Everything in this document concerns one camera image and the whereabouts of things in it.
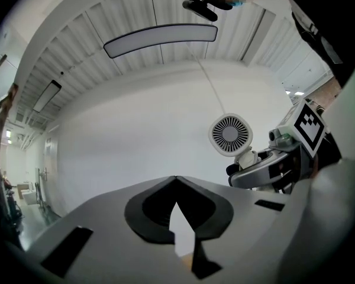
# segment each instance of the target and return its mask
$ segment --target cord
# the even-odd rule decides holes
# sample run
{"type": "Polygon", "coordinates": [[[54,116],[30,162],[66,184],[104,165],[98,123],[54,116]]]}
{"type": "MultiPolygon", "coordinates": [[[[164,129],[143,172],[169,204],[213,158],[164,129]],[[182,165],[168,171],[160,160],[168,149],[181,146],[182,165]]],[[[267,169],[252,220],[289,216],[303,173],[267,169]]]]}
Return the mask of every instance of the cord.
{"type": "Polygon", "coordinates": [[[201,62],[199,61],[199,59],[196,57],[195,53],[191,50],[191,48],[189,47],[188,43],[186,42],[185,44],[187,45],[187,48],[188,48],[189,52],[191,53],[191,55],[193,55],[193,58],[195,58],[195,60],[197,61],[197,63],[199,63],[199,65],[200,65],[202,71],[204,72],[206,78],[208,79],[210,85],[212,86],[212,89],[213,89],[213,91],[214,91],[215,96],[217,97],[217,100],[218,100],[218,103],[220,104],[220,107],[221,107],[221,109],[222,109],[222,112],[223,112],[224,114],[226,114],[224,105],[222,104],[221,99],[220,99],[220,96],[218,96],[218,93],[217,93],[216,89],[214,88],[214,85],[213,85],[213,83],[212,83],[212,80],[209,78],[209,76],[208,76],[206,70],[204,69],[204,67],[203,67],[203,65],[201,64],[201,62]]]}

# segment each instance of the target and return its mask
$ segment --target fluorescent light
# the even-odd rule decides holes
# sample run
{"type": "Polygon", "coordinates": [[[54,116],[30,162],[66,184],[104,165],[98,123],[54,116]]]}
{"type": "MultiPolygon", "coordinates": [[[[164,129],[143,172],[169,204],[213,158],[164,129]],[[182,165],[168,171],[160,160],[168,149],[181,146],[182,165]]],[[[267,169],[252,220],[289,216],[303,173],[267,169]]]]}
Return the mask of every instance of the fluorescent light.
{"type": "Polygon", "coordinates": [[[217,27],[208,24],[168,24],[144,28],[122,35],[104,44],[109,58],[116,58],[148,46],[173,42],[213,42],[217,27]]]}
{"type": "Polygon", "coordinates": [[[62,87],[58,82],[52,80],[49,85],[45,88],[38,101],[35,103],[33,110],[40,112],[48,102],[53,99],[53,97],[60,91],[62,87]]]}

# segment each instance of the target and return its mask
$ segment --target concrete floor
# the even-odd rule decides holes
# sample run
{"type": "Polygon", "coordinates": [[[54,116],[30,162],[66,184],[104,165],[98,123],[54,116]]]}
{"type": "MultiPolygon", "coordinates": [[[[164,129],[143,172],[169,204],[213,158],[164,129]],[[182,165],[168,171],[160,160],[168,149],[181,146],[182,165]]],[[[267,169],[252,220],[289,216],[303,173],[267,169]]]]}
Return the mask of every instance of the concrete floor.
{"type": "Polygon", "coordinates": [[[24,200],[18,197],[15,188],[13,191],[15,192],[14,198],[22,211],[21,223],[18,226],[20,231],[18,237],[23,249],[26,251],[37,237],[60,217],[50,209],[42,209],[38,204],[27,205],[24,200]]]}

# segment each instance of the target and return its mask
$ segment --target light fixture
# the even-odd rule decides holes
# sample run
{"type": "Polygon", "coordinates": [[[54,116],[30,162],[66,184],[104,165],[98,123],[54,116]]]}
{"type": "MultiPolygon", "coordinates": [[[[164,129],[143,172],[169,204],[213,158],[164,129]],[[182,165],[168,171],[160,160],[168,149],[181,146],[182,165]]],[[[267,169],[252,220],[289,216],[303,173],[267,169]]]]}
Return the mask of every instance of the light fixture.
{"type": "Polygon", "coordinates": [[[116,58],[134,50],[174,42],[213,42],[217,27],[209,24],[167,24],[144,28],[122,35],[104,44],[109,58],[116,58]]]}
{"type": "Polygon", "coordinates": [[[60,91],[62,87],[58,82],[52,80],[49,85],[45,88],[41,96],[38,98],[37,102],[35,103],[33,110],[36,112],[40,112],[48,102],[53,99],[53,97],[60,91]]]}

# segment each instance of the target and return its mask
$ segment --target ceiling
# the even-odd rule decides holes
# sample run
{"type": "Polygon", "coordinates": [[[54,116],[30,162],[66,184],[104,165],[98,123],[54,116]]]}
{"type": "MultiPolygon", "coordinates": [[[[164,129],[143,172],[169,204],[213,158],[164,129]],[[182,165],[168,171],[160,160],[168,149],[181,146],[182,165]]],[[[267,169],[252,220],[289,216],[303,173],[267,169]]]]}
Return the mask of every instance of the ceiling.
{"type": "MultiPolygon", "coordinates": [[[[65,20],[63,25],[56,27],[52,37],[45,36],[44,43],[38,45],[33,63],[28,62],[28,71],[23,70],[16,76],[22,75],[22,80],[15,119],[22,121],[29,117],[38,97],[52,79],[57,80],[62,89],[41,113],[36,114],[34,124],[38,128],[45,127],[66,104],[96,85],[144,67],[193,59],[185,43],[148,47],[115,59],[110,59],[103,50],[103,44],[108,40],[146,27],[184,22],[212,24],[185,10],[182,1],[99,0],[65,20]]],[[[246,3],[231,11],[213,8],[218,15],[218,21],[213,23],[218,27],[216,41],[188,45],[200,59],[242,61],[260,28],[266,11],[264,2],[246,3]]],[[[329,68],[301,40],[289,16],[282,18],[278,28],[268,33],[264,41],[267,43],[260,47],[256,63],[275,72],[284,87],[292,91],[292,99],[293,92],[308,90],[318,81],[330,78],[329,68]]],[[[32,41],[37,42],[41,36],[32,41]]]]}

